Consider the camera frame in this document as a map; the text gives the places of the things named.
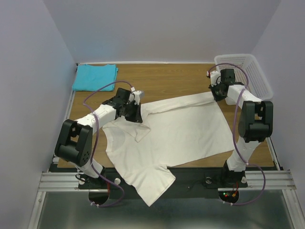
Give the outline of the white t shirt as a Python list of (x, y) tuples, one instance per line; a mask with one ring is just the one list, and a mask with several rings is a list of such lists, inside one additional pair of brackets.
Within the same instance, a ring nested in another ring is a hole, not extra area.
[(232, 151), (231, 129), (211, 92), (145, 103), (142, 123), (103, 126), (117, 172), (152, 205), (175, 181), (170, 168)]

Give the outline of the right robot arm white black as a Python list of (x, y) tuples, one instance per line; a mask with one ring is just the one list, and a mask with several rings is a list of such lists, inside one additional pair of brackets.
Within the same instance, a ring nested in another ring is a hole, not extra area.
[(233, 69), (208, 71), (211, 80), (209, 89), (214, 100), (232, 100), (235, 105), (233, 123), (234, 150), (225, 161), (219, 180), (230, 186), (246, 183), (245, 169), (254, 150), (273, 132), (274, 105), (263, 101), (249, 92), (241, 82), (237, 82)]

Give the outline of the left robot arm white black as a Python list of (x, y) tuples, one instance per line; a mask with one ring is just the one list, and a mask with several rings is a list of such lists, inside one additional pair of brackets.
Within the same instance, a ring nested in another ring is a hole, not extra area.
[(102, 173), (103, 166), (93, 159), (93, 135), (98, 137), (101, 127), (119, 117), (142, 123), (140, 99), (143, 96), (143, 91), (119, 88), (114, 97), (104, 101), (95, 111), (77, 120), (65, 120), (54, 150), (55, 156), (72, 163), (89, 176), (94, 187), (103, 187), (106, 176)]

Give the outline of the white plastic basket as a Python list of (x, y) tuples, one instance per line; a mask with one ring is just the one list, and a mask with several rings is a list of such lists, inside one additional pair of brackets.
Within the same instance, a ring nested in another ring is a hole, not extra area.
[(234, 69), (235, 80), (246, 84), (245, 72), (249, 79), (247, 90), (262, 100), (271, 100), (273, 91), (263, 73), (257, 59), (251, 54), (225, 54), (214, 58), (218, 65), (217, 71), (222, 69)]

